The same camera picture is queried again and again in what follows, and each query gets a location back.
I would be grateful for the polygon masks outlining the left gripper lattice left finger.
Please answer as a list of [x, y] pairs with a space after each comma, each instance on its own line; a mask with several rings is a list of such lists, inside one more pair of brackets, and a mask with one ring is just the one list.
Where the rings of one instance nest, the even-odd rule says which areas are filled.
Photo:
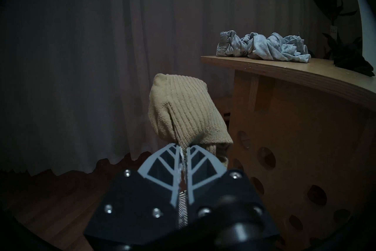
[[87, 241], [153, 242], [177, 231], [181, 169], [181, 147], [171, 143], [117, 174], [84, 230]]

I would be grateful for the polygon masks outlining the left gripper lattice right finger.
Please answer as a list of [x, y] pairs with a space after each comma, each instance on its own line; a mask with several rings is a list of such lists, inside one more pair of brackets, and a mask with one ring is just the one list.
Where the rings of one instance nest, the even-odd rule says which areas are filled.
[[226, 169], [198, 145], [187, 148], [187, 227], [211, 244], [273, 244], [279, 230], [240, 169]]

